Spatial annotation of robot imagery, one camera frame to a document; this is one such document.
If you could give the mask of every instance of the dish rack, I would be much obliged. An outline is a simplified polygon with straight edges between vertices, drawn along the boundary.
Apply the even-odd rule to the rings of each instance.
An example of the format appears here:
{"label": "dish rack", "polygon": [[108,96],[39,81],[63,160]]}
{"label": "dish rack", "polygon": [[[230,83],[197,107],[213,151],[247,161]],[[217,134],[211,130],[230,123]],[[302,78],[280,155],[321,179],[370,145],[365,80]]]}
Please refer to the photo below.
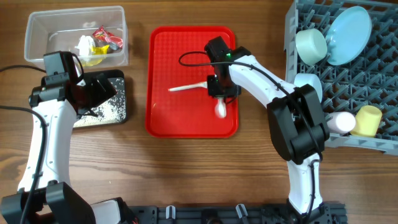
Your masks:
{"label": "dish rack", "polygon": [[[350,63],[332,66],[329,55],[313,66],[297,55],[298,31],[316,28],[326,35],[345,9],[365,8],[372,19],[372,33],[361,54]],[[375,138],[330,134],[327,147],[353,146],[377,149],[398,156],[398,4],[359,0],[295,0],[285,17],[286,77],[294,82],[298,73],[319,76],[326,118],[335,111],[356,114],[362,106],[373,105],[382,113]]]}

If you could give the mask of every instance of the snack wrapper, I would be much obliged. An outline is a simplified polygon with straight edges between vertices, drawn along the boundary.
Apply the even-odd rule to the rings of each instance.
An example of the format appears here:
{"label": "snack wrapper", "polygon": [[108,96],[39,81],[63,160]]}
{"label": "snack wrapper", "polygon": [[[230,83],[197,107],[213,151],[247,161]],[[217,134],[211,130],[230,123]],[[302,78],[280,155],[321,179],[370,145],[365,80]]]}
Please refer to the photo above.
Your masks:
{"label": "snack wrapper", "polygon": [[119,48],[123,48],[123,40],[120,37],[116,37],[111,32],[108,32],[104,29],[104,26],[101,26],[98,30],[93,33],[93,37],[101,40],[103,42],[107,42],[111,45],[111,43],[116,44]]}

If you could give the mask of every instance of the light blue plate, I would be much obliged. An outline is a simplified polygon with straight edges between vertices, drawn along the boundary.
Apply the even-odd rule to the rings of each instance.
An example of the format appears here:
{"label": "light blue plate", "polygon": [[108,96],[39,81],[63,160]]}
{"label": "light blue plate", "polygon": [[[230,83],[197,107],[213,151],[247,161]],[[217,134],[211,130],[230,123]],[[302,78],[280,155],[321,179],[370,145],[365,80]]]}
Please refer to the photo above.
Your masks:
{"label": "light blue plate", "polygon": [[328,62],[342,65],[356,58],[365,48],[372,32],[372,20],[368,12],[355,6],[346,9],[332,23],[326,34]]}

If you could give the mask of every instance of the table top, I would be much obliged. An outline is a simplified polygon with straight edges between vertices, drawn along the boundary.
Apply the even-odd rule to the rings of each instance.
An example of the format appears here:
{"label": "table top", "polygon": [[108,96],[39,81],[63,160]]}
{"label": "table top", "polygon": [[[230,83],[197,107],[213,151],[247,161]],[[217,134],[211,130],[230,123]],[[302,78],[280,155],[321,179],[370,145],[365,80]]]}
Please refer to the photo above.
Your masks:
{"label": "table top", "polygon": [[[229,139],[157,139],[147,133],[144,121],[149,36],[156,27],[227,26],[238,46],[284,77],[284,22],[292,1],[14,2],[20,3],[0,5],[0,67],[27,64],[23,53],[31,12],[109,5],[125,10],[129,66],[120,69],[127,77],[129,119],[72,134],[70,177],[87,202],[122,197],[128,205],[159,207],[285,203],[290,189],[286,162],[271,143],[266,109],[247,91],[239,97],[239,129]],[[0,105],[29,107],[27,97],[42,75],[27,69],[2,72]],[[16,192],[24,173],[32,116],[0,111],[0,118],[0,197],[4,197]],[[322,197],[345,203],[350,223],[397,223],[397,186],[398,157],[349,147],[324,152]]]}

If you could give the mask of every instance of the clear plastic bin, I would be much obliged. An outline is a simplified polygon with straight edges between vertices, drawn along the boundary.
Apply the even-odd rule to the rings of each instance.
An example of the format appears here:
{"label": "clear plastic bin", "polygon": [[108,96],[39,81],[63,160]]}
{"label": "clear plastic bin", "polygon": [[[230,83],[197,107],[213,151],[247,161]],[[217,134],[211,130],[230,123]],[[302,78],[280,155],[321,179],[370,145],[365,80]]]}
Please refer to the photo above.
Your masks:
{"label": "clear plastic bin", "polygon": [[[79,56],[78,45],[82,35],[92,36],[104,28],[123,38],[123,47],[116,53],[106,55]],[[99,60],[99,64],[85,67],[104,68],[124,66],[129,63],[128,34],[124,9],[121,6],[88,7],[33,12],[29,16],[25,35],[25,59],[44,69],[43,55],[58,50],[70,51],[80,60]]]}

